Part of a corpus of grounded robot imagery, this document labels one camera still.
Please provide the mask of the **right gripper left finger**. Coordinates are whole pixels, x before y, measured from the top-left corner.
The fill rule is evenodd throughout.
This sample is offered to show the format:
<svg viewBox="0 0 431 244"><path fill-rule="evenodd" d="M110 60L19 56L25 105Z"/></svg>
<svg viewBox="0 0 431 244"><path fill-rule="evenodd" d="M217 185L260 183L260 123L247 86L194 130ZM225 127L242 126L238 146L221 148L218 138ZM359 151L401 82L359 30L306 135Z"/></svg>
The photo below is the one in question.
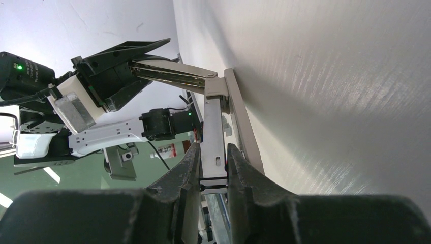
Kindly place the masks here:
<svg viewBox="0 0 431 244"><path fill-rule="evenodd" d="M200 145L140 189L31 191L1 219L1 243L197 243Z"/></svg>

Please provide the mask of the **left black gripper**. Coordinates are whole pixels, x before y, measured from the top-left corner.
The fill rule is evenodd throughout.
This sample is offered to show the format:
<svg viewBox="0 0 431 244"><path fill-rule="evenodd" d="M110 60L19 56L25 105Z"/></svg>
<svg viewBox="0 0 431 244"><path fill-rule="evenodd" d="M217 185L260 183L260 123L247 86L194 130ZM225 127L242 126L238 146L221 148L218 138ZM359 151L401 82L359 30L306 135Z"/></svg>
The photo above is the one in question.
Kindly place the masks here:
<svg viewBox="0 0 431 244"><path fill-rule="evenodd" d="M106 113L121 110L152 81L135 78L129 68L132 58L168 44L157 41L126 41L87 58L71 59L77 77L94 103Z"/></svg>

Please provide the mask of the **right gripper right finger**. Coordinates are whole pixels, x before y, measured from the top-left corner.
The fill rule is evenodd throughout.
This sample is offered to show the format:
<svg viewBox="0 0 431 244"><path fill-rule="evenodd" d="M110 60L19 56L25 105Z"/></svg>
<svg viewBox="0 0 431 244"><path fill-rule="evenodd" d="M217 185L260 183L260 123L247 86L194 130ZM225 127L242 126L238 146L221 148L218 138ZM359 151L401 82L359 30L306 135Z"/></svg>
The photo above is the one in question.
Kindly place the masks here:
<svg viewBox="0 0 431 244"><path fill-rule="evenodd" d="M393 195L297 195L255 169L229 144L233 243L430 243L417 205Z"/></svg>

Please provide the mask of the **grey black long stapler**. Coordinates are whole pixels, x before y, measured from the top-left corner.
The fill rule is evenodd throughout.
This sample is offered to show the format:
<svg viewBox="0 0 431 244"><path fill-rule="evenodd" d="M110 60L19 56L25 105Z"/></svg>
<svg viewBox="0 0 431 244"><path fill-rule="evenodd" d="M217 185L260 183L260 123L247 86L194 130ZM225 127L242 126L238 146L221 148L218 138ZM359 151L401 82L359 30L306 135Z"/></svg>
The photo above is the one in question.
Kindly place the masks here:
<svg viewBox="0 0 431 244"><path fill-rule="evenodd" d="M204 95L200 188L202 194L226 193L228 173L222 114L231 115L237 146L261 173L264 167L243 97L232 68L216 71L167 60L132 61L132 73Z"/></svg>

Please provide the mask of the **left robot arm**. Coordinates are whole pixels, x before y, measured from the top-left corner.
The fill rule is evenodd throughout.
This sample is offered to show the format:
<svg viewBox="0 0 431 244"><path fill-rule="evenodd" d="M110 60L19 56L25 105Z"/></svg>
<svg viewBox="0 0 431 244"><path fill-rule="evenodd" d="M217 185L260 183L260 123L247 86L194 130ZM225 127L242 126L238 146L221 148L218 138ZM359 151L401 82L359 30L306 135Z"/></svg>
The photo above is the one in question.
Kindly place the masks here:
<svg viewBox="0 0 431 244"><path fill-rule="evenodd" d="M42 64L1 53L1 106L17 105L12 145L16 167L73 163L110 147L202 133L196 107L159 108L131 119L97 126L106 113L120 111L152 82L139 77L139 61L160 60L151 52L169 39L126 41L87 58L72 59L73 70L56 77Z"/></svg>

